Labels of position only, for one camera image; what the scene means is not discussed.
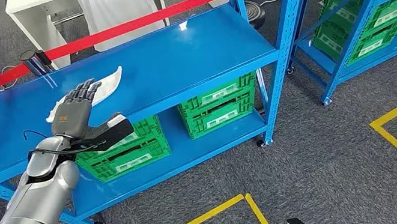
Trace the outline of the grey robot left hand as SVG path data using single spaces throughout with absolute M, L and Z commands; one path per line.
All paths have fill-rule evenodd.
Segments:
M 89 79 L 71 90 L 57 107 L 51 125 L 53 136 L 67 136 L 71 140 L 81 139 L 89 129 L 92 101 L 102 83 Z

